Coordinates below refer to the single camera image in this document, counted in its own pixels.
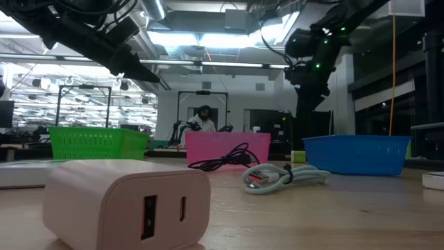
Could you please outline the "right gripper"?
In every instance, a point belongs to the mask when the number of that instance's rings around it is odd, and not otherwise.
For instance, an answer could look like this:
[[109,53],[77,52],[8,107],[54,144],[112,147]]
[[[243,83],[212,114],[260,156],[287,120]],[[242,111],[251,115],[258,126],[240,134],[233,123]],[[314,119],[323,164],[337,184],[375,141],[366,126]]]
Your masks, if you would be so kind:
[[309,113],[330,95],[328,79],[335,66],[323,66],[320,62],[302,61],[284,69],[284,78],[296,89],[297,113]]

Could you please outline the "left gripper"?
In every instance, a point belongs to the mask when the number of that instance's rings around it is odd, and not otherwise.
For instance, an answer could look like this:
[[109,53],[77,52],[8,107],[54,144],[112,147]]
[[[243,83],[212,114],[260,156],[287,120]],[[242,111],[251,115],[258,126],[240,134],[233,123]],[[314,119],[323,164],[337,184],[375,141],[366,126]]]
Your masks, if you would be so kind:
[[124,78],[133,80],[160,82],[156,74],[140,63],[131,46],[121,44],[121,39],[108,33],[84,24],[51,24],[48,38],[106,67],[115,76],[123,74]]

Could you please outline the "white box with printed text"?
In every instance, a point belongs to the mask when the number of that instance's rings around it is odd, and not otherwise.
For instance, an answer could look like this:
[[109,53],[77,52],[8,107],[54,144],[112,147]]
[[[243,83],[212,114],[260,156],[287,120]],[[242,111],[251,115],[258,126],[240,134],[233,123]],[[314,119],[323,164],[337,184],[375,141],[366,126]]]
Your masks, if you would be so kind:
[[422,175],[422,185],[431,190],[444,191],[444,172],[427,172]]

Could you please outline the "white box with black picture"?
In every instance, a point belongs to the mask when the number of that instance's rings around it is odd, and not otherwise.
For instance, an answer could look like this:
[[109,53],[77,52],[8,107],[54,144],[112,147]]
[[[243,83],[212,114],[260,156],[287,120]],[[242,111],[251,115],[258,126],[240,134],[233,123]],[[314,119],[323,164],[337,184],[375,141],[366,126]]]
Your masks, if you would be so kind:
[[41,188],[65,160],[23,160],[0,163],[0,189]]

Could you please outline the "blue plastic bin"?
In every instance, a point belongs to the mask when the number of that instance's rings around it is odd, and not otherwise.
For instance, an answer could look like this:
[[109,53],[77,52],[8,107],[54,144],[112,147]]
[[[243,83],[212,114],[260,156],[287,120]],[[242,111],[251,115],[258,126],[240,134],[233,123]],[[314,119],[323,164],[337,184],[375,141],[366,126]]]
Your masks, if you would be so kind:
[[303,140],[307,162],[342,175],[397,176],[411,138],[382,135],[329,135]]

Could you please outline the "green plastic bin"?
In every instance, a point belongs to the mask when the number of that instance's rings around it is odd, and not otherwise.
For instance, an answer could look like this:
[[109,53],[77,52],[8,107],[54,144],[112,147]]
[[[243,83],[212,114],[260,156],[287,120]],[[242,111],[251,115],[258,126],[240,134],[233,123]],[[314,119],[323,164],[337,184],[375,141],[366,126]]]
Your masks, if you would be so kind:
[[57,160],[133,159],[144,157],[149,135],[124,128],[59,127],[49,129]]

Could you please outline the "pink plastic bin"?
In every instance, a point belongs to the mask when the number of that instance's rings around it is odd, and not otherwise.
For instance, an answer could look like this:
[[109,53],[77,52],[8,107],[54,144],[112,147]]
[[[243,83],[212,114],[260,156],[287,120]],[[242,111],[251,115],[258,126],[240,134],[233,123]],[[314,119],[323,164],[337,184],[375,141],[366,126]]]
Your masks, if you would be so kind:
[[271,143],[269,133],[192,131],[185,133],[187,161],[194,163],[199,160],[220,158],[244,142],[248,143],[248,150],[257,156],[260,163],[268,162]]

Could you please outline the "black cabinet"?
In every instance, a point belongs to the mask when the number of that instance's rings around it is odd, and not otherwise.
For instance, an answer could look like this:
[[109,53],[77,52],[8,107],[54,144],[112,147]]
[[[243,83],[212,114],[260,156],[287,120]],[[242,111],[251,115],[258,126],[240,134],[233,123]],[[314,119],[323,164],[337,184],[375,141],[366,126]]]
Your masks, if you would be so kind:
[[244,110],[244,132],[253,132],[259,127],[260,133],[271,136],[269,160],[288,160],[293,148],[293,115],[281,110]]

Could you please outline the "person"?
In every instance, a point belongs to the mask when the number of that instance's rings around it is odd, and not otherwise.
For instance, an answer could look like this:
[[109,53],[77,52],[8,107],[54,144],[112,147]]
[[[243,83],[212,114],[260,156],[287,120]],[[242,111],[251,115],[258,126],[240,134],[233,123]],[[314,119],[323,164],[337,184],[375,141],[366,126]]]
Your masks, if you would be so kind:
[[199,107],[197,113],[190,118],[188,122],[196,122],[201,127],[202,132],[216,131],[216,127],[212,121],[212,109],[207,105]]

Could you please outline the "grey ceiling box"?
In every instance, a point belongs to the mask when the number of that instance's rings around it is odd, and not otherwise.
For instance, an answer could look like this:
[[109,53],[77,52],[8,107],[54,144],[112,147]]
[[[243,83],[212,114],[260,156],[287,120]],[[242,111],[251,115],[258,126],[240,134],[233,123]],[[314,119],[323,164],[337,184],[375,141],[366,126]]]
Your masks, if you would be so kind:
[[227,9],[225,11],[224,28],[228,30],[245,30],[247,27],[247,12],[245,10]]

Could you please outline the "dark computer monitor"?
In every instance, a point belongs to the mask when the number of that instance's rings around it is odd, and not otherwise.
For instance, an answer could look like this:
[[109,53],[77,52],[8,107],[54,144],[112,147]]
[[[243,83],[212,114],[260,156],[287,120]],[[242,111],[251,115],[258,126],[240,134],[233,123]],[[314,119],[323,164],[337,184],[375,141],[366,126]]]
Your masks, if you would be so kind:
[[0,101],[0,128],[12,127],[14,108],[14,101]]

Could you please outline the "black gantry frame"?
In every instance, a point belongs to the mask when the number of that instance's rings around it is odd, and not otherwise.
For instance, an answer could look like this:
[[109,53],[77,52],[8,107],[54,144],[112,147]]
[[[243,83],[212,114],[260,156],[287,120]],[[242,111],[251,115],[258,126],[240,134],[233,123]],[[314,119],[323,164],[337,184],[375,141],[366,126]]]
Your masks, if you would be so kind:
[[177,95],[177,108],[176,108],[176,121],[179,121],[179,116],[180,116],[180,96],[181,94],[196,94],[196,95],[213,95],[213,94],[222,94],[225,95],[225,125],[228,125],[228,114],[230,113],[229,109],[228,109],[228,104],[229,104],[229,94],[228,92],[211,92],[209,90],[196,90],[196,91],[178,91],[178,95]]
[[74,89],[82,89],[82,90],[93,90],[96,89],[106,89],[108,91],[107,97],[107,109],[106,109],[106,118],[105,118],[105,127],[109,127],[109,121],[110,121],[110,104],[111,104],[111,98],[112,98],[112,88],[108,86],[95,86],[95,85],[60,85],[58,90],[58,99],[57,99],[57,105],[56,105],[56,115],[55,115],[55,127],[57,127],[60,123],[60,106],[62,98],[69,94],[69,92]]

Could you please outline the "black vertical post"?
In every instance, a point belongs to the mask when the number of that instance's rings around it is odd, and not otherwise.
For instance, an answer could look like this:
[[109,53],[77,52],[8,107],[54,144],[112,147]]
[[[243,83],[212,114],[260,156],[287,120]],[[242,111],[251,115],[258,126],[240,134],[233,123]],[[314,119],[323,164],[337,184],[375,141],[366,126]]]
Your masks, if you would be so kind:
[[444,0],[425,0],[425,55],[427,110],[431,144],[429,157],[444,160]]

